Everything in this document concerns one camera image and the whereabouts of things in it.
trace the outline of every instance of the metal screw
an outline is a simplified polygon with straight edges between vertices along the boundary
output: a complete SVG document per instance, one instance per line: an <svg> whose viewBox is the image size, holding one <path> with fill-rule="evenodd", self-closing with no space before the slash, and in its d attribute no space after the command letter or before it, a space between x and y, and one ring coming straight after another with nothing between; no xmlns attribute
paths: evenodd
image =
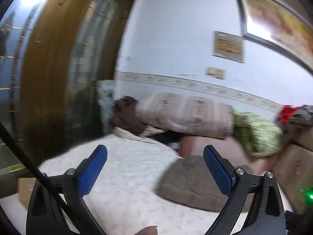
<svg viewBox="0 0 313 235"><path fill-rule="evenodd" d="M271 172L267 172L266 175L267 175L270 179L274 177L273 173L271 173Z"/></svg>
<svg viewBox="0 0 313 235"><path fill-rule="evenodd" d="M243 175L245 173L245 171L243 169L236 169L236 172L239 174L239 175Z"/></svg>
<svg viewBox="0 0 313 235"><path fill-rule="evenodd" d="M66 174L68 174L68 175L73 175L74 173L75 173L75 169L73 169L73 168L70 168L66 171Z"/></svg>

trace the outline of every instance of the gray cloth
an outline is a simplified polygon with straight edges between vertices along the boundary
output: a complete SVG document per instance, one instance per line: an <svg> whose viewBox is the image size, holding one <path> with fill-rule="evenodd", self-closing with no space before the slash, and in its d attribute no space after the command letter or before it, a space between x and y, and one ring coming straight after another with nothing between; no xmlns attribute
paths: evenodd
<svg viewBox="0 0 313 235"><path fill-rule="evenodd" d="M242 167L251 173L247 166ZM220 212L228 197L223 195L209 172L203 156L178 159L163 174L156 194L190 207ZM248 211L253 195L249 194L243 211Z"/></svg>

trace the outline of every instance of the rolled blanket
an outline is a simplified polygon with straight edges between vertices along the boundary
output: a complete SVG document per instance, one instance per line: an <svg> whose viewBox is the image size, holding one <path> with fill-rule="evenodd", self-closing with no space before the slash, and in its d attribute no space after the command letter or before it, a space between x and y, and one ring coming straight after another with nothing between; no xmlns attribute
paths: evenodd
<svg viewBox="0 0 313 235"><path fill-rule="evenodd" d="M281 148L281 129L271 121L250 112L234 112L234 137L248 155L270 156Z"/></svg>
<svg viewBox="0 0 313 235"><path fill-rule="evenodd" d="M174 132L224 139L233 132L230 105L172 93L154 93L136 106L144 124Z"/></svg>

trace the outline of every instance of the white wall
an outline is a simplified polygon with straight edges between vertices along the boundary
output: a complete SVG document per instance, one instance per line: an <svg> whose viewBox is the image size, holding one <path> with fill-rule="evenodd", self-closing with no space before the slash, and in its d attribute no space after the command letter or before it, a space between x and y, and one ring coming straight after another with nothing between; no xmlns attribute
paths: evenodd
<svg viewBox="0 0 313 235"><path fill-rule="evenodd" d="M313 76L301 66L249 41L245 63L214 57L214 31L241 35L237 0L136 0L117 70L203 81L280 104L313 104ZM225 69L225 80L206 76L209 66Z"/></svg>

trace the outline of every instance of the wall switch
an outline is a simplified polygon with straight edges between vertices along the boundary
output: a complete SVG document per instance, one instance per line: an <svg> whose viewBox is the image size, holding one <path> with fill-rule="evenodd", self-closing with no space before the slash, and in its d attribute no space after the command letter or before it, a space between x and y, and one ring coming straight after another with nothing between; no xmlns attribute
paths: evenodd
<svg viewBox="0 0 313 235"><path fill-rule="evenodd" d="M213 67L208 67L207 68L207 75L214 77L219 80L224 80L225 79L225 70L222 69L217 69Z"/></svg>

